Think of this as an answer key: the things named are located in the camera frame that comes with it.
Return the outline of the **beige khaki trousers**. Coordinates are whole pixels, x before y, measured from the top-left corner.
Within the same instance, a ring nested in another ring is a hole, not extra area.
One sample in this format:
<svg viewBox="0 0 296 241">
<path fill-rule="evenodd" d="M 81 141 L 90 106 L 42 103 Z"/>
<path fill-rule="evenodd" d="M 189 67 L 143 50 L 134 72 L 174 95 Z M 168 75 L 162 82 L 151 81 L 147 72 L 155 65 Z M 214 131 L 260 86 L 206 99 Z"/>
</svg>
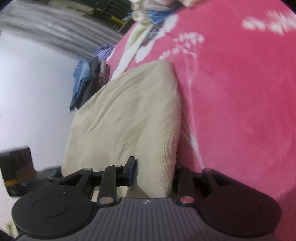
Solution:
<svg viewBox="0 0 296 241">
<path fill-rule="evenodd" d="M 62 174 L 103 171 L 137 159 L 123 197 L 169 197 L 181 128 L 181 100 L 166 59 L 132 68 L 95 93 L 72 121 Z"/>
</svg>

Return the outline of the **folded dark grey garment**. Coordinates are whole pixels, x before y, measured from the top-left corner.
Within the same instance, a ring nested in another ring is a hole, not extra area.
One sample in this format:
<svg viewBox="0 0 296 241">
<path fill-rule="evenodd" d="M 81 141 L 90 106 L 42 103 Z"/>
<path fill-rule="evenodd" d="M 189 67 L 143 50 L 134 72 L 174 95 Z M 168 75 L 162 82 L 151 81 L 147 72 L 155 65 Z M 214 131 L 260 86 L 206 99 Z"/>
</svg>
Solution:
<svg viewBox="0 0 296 241">
<path fill-rule="evenodd" d="M 96 92 L 98 92 L 109 81 L 110 65 L 106 64 L 104 60 L 99 60 L 94 57 L 90 63 L 91 67 L 91 81 L 86 88 L 81 106 L 84 105 Z"/>
</svg>

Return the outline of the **folded blue jeans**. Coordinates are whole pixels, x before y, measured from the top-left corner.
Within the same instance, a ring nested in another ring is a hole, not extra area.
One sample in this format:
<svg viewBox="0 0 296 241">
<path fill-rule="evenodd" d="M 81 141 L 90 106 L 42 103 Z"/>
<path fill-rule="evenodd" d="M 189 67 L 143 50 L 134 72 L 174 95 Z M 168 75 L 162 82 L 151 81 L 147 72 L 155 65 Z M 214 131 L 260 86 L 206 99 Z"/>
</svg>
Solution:
<svg viewBox="0 0 296 241">
<path fill-rule="evenodd" d="M 91 82 L 92 75 L 90 61 L 85 59 L 81 60 L 75 68 L 73 77 L 75 83 L 72 90 L 72 100 L 69 106 L 70 112 L 81 107 L 82 98 Z"/>
</svg>

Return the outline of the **lilac cloth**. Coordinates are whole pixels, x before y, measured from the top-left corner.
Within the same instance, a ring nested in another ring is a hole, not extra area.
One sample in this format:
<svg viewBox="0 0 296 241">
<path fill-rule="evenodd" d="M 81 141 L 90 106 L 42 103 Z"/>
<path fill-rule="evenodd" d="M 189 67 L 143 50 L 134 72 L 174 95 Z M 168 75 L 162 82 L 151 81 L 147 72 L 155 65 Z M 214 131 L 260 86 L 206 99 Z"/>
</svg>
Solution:
<svg viewBox="0 0 296 241">
<path fill-rule="evenodd" d="M 103 45 L 95 53 L 93 57 L 97 57 L 100 61 L 106 61 L 114 49 L 114 45 Z"/>
</svg>

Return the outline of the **pink floral bed blanket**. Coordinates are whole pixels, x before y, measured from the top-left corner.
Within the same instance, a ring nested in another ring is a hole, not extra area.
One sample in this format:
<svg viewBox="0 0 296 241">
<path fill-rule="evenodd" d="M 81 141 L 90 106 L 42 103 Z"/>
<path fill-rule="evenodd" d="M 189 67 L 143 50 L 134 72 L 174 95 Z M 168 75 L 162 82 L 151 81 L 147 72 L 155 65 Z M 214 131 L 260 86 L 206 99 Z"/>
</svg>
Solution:
<svg viewBox="0 0 296 241">
<path fill-rule="evenodd" d="M 156 59 L 180 84 L 178 163 L 272 196 L 295 240 L 295 1 L 184 1 L 129 67 Z"/>
</svg>

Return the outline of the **grey curtain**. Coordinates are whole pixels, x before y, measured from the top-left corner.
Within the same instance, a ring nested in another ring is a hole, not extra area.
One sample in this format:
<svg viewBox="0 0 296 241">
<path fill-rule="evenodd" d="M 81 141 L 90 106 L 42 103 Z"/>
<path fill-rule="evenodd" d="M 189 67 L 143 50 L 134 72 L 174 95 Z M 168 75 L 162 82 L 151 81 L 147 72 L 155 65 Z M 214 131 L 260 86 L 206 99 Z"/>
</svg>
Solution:
<svg viewBox="0 0 296 241">
<path fill-rule="evenodd" d="M 1 30 L 64 53 L 91 58 L 103 45 L 116 45 L 122 34 L 99 21 L 36 1 L 1 5 Z"/>
</svg>

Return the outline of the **cream white garment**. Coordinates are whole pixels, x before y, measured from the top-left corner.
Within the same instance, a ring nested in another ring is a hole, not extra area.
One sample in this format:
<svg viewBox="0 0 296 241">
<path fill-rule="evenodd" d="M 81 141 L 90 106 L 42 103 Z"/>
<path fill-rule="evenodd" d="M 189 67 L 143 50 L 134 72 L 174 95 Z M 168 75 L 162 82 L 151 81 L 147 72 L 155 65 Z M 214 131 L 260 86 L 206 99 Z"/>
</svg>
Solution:
<svg viewBox="0 0 296 241">
<path fill-rule="evenodd" d="M 138 49 L 154 26 L 146 9 L 133 11 L 132 18 L 136 21 L 135 28 L 130 32 L 125 44 L 125 50 L 111 80 L 119 77 L 119 75 L 126 71 Z"/>
</svg>

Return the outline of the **blue cloth in pile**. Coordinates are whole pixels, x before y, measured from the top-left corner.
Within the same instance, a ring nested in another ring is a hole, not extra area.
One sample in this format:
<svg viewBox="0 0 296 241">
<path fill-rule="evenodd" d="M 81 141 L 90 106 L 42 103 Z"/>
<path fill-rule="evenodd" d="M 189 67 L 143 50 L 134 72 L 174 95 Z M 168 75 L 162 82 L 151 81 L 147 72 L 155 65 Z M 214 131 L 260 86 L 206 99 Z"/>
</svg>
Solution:
<svg viewBox="0 0 296 241">
<path fill-rule="evenodd" d="M 174 13 L 177 10 L 175 9 L 169 9 L 166 11 L 153 11 L 153 10 L 148 10 L 148 16 L 152 20 L 152 23 L 155 25 L 158 25 L 162 23 L 169 15 Z"/>
</svg>

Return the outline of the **pink white checkered garment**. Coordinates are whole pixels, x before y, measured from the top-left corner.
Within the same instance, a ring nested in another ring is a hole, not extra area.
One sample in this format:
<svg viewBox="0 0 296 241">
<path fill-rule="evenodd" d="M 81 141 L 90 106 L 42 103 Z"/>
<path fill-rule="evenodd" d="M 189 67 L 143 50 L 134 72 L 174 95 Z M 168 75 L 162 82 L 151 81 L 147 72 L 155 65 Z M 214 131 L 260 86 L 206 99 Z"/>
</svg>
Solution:
<svg viewBox="0 0 296 241">
<path fill-rule="evenodd" d="M 144 0 L 142 6 L 152 11 L 166 11 L 177 7 L 178 4 L 190 8 L 201 2 L 200 0 Z"/>
</svg>

